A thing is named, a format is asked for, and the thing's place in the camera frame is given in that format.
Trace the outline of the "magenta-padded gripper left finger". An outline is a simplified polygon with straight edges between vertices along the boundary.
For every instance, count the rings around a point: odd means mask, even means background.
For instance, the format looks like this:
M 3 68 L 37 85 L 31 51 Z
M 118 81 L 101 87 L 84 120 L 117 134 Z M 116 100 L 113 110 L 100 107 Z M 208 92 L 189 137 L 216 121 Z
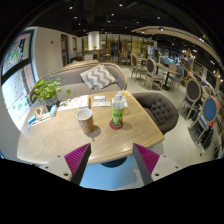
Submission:
M 91 155 L 91 144 L 87 143 L 66 155 L 56 155 L 42 169 L 79 185 Z

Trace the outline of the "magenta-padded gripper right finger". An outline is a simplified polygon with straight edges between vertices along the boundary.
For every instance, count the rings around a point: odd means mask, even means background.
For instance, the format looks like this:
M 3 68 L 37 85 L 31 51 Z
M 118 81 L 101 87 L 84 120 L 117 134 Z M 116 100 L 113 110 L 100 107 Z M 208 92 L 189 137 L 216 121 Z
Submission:
M 181 170 L 168 155 L 159 155 L 139 144 L 133 144 L 133 155 L 145 185 Z

